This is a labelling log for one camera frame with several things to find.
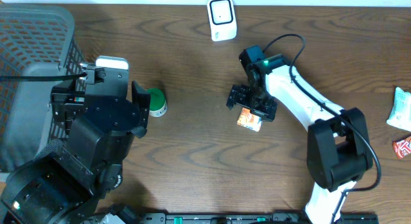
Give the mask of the green lid jar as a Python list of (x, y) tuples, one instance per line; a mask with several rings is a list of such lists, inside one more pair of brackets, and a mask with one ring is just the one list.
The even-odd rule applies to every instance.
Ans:
[(168, 110), (168, 104), (164, 93), (158, 88), (148, 89), (151, 96), (149, 114), (152, 117), (161, 117), (165, 115)]

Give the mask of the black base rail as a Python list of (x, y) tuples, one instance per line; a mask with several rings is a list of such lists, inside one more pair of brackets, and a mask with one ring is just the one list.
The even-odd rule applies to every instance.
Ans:
[(119, 214), (99, 214), (84, 223), (140, 223), (140, 224), (247, 224), (247, 223), (309, 223), (297, 212), (273, 214), (165, 214), (146, 213), (121, 217)]

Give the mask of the grey plastic shopping basket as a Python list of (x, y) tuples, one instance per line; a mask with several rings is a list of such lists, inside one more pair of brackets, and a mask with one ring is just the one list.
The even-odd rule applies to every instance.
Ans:
[[(74, 39), (73, 16), (64, 8), (1, 5), (1, 76), (79, 74), (84, 58)], [(52, 139), (50, 94), (55, 82), (1, 82), (1, 176), (34, 158)]]

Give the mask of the small orange tissue pack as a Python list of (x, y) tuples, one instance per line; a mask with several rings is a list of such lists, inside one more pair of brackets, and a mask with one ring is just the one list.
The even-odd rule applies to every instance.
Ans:
[(262, 126), (262, 119), (259, 116), (252, 114), (249, 109), (242, 108), (237, 120), (237, 125), (258, 132)]

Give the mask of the light blue wipes packet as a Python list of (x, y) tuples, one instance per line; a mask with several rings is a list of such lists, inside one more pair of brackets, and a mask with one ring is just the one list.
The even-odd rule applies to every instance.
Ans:
[(396, 87), (394, 104), (386, 123), (410, 131), (410, 93)]

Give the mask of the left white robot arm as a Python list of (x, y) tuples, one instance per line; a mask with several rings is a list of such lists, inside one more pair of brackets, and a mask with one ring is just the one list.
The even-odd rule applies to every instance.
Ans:
[(121, 184), (123, 160), (147, 132), (150, 95), (129, 81), (127, 67), (89, 64), (82, 78), (85, 90), (75, 78), (52, 88), (53, 119), (65, 137), (8, 176), (2, 223), (81, 223)]

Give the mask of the orange Top chocolate bar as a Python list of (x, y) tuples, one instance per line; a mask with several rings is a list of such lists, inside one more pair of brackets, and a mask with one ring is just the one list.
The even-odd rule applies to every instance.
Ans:
[(406, 137), (400, 141), (394, 141), (392, 147), (397, 158), (403, 159), (411, 153), (410, 137)]

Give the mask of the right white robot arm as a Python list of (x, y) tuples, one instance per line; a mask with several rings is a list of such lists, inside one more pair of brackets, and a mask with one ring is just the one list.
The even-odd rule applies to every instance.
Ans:
[(273, 121), (282, 103), (308, 133), (306, 164), (314, 186), (304, 208), (311, 223), (342, 220), (341, 208), (364, 173), (375, 166), (365, 116), (326, 99), (307, 83), (283, 55), (267, 57), (245, 50), (239, 61), (248, 85), (233, 85), (227, 107), (239, 105), (246, 117), (238, 124), (258, 130)]

